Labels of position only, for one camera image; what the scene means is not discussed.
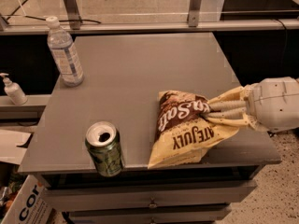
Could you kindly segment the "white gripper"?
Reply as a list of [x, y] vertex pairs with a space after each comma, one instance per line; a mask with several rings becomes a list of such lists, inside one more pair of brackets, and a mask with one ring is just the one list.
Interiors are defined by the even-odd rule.
[[206, 120], [232, 127], [249, 127], [257, 132], [277, 133], [299, 127], [299, 82], [292, 77], [266, 78], [259, 83], [239, 86], [210, 99], [209, 105], [243, 105], [249, 115], [242, 119], [207, 117]]

